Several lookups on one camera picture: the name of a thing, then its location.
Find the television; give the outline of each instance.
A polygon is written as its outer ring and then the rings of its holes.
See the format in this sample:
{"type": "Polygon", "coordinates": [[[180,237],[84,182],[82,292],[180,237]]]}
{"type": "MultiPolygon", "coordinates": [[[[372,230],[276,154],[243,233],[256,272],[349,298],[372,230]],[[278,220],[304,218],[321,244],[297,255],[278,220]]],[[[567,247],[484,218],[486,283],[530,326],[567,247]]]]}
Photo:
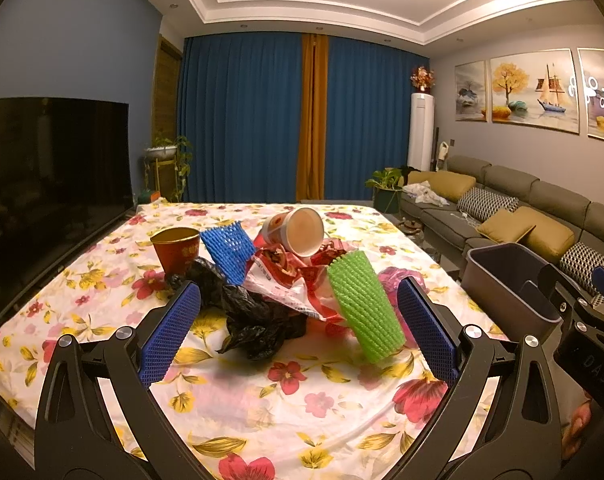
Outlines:
{"type": "Polygon", "coordinates": [[[0,99],[0,316],[132,206],[127,104],[0,99]]]}

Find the green plant pot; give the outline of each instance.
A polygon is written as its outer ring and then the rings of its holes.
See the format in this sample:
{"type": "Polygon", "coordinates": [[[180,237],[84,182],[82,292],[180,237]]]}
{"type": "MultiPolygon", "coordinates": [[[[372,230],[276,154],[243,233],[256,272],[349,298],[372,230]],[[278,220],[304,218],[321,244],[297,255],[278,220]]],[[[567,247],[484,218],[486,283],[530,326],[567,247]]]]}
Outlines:
{"type": "Polygon", "coordinates": [[[376,187],[373,191],[373,207],[384,214],[399,213],[400,191],[376,187]]]}

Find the metal screw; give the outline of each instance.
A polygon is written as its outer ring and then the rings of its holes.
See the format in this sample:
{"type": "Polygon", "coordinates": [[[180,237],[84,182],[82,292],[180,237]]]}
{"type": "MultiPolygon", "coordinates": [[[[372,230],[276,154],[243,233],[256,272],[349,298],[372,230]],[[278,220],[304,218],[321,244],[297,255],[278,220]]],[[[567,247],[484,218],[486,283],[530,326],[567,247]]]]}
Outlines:
{"type": "Polygon", "coordinates": [[[72,343],[72,337],[70,337],[68,334],[61,336],[61,338],[59,338],[57,341],[57,344],[61,347],[69,346],[70,343],[72,343]]]}
{"type": "Polygon", "coordinates": [[[466,335],[472,339],[478,339],[482,336],[482,329],[475,325],[469,325],[464,329],[466,335]]]}
{"type": "Polygon", "coordinates": [[[524,338],[524,342],[529,345],[531,348],[535,348],[536,346],[538,346],[540,344],[540,342],[538,341],[538,338],[535,337],[534,335],[527,335],[524,338]]]}
{"type": "Polygon", "coordinates": [[[115,332],[115,337],[118,339],[128,339],[131,335],[133,335],[133,329],[129,326],[123,326],[117,329],[115,332]]]}

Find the framed canvas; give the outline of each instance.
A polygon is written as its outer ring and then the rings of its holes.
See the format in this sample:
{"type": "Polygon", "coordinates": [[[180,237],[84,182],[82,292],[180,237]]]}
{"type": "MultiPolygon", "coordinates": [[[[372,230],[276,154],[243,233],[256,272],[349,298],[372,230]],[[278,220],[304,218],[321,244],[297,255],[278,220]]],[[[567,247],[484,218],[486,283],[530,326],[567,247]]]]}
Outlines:
{"type": "Polygon", "coordinates": [[[486,121],[486,63],[456,67],[456,121],[486,121]]]}
{"type": "Polygon", "coordinates": [[[589,137],[604,140],[604,50],[579,48],[578,54],[589,114],[589,137]]]}
{"type": "Polygon", "coordinates": [[[491,60],[493,122],[580,134],[577,83],[568,48],[491,60]]]}

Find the gray storage bin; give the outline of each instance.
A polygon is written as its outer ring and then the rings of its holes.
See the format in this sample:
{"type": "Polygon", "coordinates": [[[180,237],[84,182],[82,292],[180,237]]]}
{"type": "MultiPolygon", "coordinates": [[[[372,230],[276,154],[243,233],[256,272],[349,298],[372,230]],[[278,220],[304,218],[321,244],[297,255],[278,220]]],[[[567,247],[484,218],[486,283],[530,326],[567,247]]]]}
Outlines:
{"type": "Polygon", "coordinates": [[[532,334],[544,342],[562,322],[538,289],[547,262],[526,247],[508,243],[471,249],[462,288],[512,341],[532,334]]]}

